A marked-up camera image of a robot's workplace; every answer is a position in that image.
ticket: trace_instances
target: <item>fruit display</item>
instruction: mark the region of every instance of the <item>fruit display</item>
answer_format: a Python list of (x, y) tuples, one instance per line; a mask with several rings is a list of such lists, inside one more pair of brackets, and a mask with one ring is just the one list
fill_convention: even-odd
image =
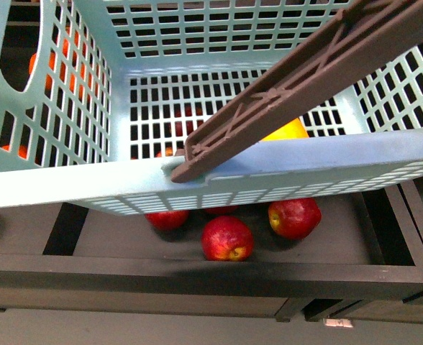
[(268, 215), (274, 232), (292, 240), (307, 237), (322, 219), (313, 198), (274, 201), (269, 205)]
[(182, 226), (189, 217), (190, 211), (164, 211), (147, 213), (145, 218), (159, 231), (172, 231)]
[(252, 254), (255, 240), (243, 221), (220, 216), (206, 224), (201, 244), (207, 260), (243, 261)]

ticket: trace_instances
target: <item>orange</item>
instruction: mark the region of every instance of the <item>orange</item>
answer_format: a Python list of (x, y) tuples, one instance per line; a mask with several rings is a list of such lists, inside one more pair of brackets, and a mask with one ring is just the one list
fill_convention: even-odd
[[(71, 36), (71, 27), (66, 27), (66, 32), (68, 33), (69, 36)], [(79, 35), (79, 33), (76, 31), (74, 31), (74, 44), (76, 45), (76, 47), (79, 46), (79, 40), (80, 40), (81, 36)], [(63, 40), (63, 54), (67, 57), (68, 56), (68, 51), (69, 51), (69, 41), (65, 38)], [(82, 54), (83, 56), (85, 56), (87, 52), (87, 45), (85, 43), (82, 44)], [(77, 54), (73, 54), (73, 61), (76, 61), (77, 59)]]
[[(85, 78), (85, 73), (86, 73), (86, 68), (85, 68), (85, 65), (82, 63), (81, 64), (81, 78), (82, 79)], [(91, 82), (91, 74), (89, 73), (88, 75), (89, 75), (88, 81)], [(72, 93), (74, 93), (74, 90), (76, 89), (76, 83), (77, 83), (76, 76), (74, 74), (71, 74), (70, 75), (69, 89)], [(83, 98), (83, 86), (80, 85), (79, 86), (79, 99), (82, 101), (82, 98)]]
[[(10, 145), (4, 145), (3, 147), (1, 147), (3, 150), (6, 151), (10, 151)], [(25, 147), (24, 145), (20, 145), (18, 147), (18, 155), (21, 158), (27, 159), (27, 147)]]
[[(157, 152), (157, 154), (156, 154), (155, 156), (156, 156), (157, 158), (159, 158), (159, 157), (163, 157), (163, 156), (162, 156), (162, 151)], [(165, 148), (165, 156), (166, 156), (166, 157), (173, 156), (173, 148), (171, 148), (171, 147), (166, 147), (166, 148)]]
[[(37, 53), (33, 54), (32, 57), (29, 59), (29, 74), (31, 75), (32, 69), (34, 68), (34, 64), (37, 58)], [(48, 65), (52, 70), (55, 70), (55, 61), (56, 61), (56, 54), (54, 52), (50, 53), (50, 59), (48, 60)], [(65, 65), (61, 64), (60, 69), (60, 78), (62, 81), (65, 79)], [(47, 77), (45, 79), (45, 89), (50, 90), (52, 88), (52, 77), (47, 74)]]

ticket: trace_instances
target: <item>apple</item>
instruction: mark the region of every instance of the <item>apple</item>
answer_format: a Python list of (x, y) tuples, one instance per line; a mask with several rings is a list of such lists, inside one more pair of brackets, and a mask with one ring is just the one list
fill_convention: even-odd
[(231, 205), (231, 206), (222, 206), (222, 207), (210, 207), (210, 208), (204, 208), (204, 211), (208, 214), (216, 214), (216, 215), (222, 215), (222, 214), (229, 214), (237, 210), (239, 206), (237, 205)]
[(274, 201), (269, 205), (268, 214), (276, 234), (293, 240), (305, 238), (322, 219), (313, 198)]
[[(196, 107), (196, 115), (202, 115), (202, 109), (199, 107)], [(181, 110), (175, 111), (174, 117), (182, 117), (183, 114), (181, 113)], [(184, 108), (184, 116), (185, 117), (191, 117), (192, 116), (192, 108), (190, 106), (186, 106)], [(202, 124), (202, 121), (198, 121), (197, 125), (199, 126)], [(186, 121), (186, 133), (189, 135), (194, 131), (194, 125), (192, 121)], [(177, 137), (183, 136), (183, 123), (181, 121), (175, 122), (175, 134)]]
[(182, 226), (189, 217), (189, 210), (164, 211), (145, 214), (145, 218), (157, 230), (172, 231)]
[(252, 254), (255, 241), (243, 221), (219, 216), (205, 225), (201, 244), (207, 260), (243, 261)]

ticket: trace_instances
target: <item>light blue basket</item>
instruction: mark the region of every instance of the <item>light blue basket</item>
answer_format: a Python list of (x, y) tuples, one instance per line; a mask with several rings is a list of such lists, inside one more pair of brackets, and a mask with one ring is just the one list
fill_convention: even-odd
[[(353, 193), (422, 176), (423, 43), (304, 115), (315, 138), (260, 142), (184, 184), (169, 177), (183, 157), (155, 158), (182, 147), (187, 121), (206, 121), (351, 2), (42, 0), (25, 90), (0, 71), (0, 207), (70, 201), (129, 215)], [(0, 0), (0, 52), (9, 6)], [(190, 117), (175, 117), (186, 109)], [(177, 121), (184, 135), (172, 133)]]

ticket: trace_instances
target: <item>basket grid holes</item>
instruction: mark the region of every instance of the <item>basket grid holes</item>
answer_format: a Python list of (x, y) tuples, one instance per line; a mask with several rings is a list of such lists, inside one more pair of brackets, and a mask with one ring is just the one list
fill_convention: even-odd
[(310, 1), (308, 8), (296, 1), (246, 0), (233, 6), (230, 1), (195, 1), (106, 10), (114, 39), (124, 56), (133, 59), (291, 49), (350, 2)]
[[(183, 148), (187, 134), (220, 110), (266, 69), (137, 77), (130, 81), (130, 154), (153, 158)], [(346, 134), (333, 98), (302, 119), (308, 134)]]
[(6, 111), (0, 147), (41, 167), (106, 162), (111, 71), (78, 11), (56, 5), (47, 98), (25, 114)]
[(423, 128), (423, 42), (354, 89), (371, 132)]

